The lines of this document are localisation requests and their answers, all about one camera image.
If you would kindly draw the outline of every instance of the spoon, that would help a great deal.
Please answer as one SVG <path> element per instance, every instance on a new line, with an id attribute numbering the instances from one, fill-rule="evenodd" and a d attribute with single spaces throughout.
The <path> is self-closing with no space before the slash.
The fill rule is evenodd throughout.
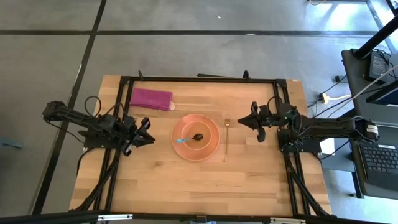
<path id="1" fill-rule="evenodd" d="M 193 138 L 190 138 L 190 139 L 177 139 L 177 143 L 186 142 L 186 141 L 189 141 L 191 139 L 199 141 L 199 140 L 203 139 L 203 135 L 202 134 L 196 134 L 196 135 L 193 136 Z"/>

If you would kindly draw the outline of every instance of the wooden table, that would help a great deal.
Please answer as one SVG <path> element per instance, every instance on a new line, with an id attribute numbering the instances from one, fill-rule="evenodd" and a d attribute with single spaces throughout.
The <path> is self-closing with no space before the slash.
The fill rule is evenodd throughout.
<path id="1" fill-rule="evenodd" d="M 120 76 L 103 78 L 99 97 L 102 113 L 114 105 Z M 307 104 L 298 80 L 287 80 L 289 98 L 301 114 Z M 149 117 L 149 133 L 155 144 L 134 148 L 121 156 L 111 206 L 112 212 L 174 213 L 209 215 L 291 216 L 287 176 L 279 152 L 276 128 L 266 128 L 266 140 L 258 143 L 257 132 L 237 119 L 250 113 L 252 101 L 264 105 L 274 96 L 272 85 L 262 83 L 134 82 L 134 88 L 173 92 L 174 111 L 130 107 L 129 114 L 139 122 Z M 211 118 L 220 129 L 220 145 L 204 162 L 182 159 L 173 149 L 170 133 L 177 121 L 188 114 Z M 226 148 L 224 118 L 231 118 L 229 153 Z M 104 149 L 88 153 L 82 160 L 70 208 L 76 208 L 93 190 L 100 176 Z M 305 183 L 318 203 L 331 212 L 322 168 L 311 154 L 301 154 Z M 103 198 L 106 198 L 107 187 Z M 296 186 L 299 211 L 300 191 Z"/>

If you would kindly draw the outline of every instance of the gold fork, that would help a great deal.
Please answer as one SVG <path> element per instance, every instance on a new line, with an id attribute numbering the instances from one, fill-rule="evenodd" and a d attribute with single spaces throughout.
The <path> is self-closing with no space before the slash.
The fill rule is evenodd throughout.
<path id="1" fill-rule="evenodd" d="M 226 156 L 228 155 L 228 129 L 229 129 L 230 123 L 231 123 L 231 120 L 229 118 L 229 115 L 227 114 L 225 116 L 225 120 L 224 120 L 224 124 L 226 126 L 226 149 L 225 149 L 224 162 L 226 160 Z"/>

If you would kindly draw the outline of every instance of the pink plate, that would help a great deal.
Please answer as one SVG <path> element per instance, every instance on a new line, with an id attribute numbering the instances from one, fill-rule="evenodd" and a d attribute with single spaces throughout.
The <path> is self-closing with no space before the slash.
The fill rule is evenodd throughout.
<path id="1" fill-rule="evenodd" d="M 202 140 L 189 140 L 177 143 L 177 139 L 192 138 L 195 134 L 202 134 Z M 174 150 L 189 161 L 202 161 L 209 158 L 217 150 L 220 143 L 220 132 L 216 123 L 201 114 L 190 114 L 183 117 L 174 126 L 172 145 Z"/>

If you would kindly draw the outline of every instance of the folded napkin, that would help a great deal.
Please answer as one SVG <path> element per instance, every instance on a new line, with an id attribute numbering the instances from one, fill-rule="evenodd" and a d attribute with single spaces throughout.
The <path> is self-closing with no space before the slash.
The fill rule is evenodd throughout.
<path id="1" fill-rule="evenodd" d="M 173 93 L 169 91 L 135 88 L 130 105 L 168 111 L 172 97 Z"/>

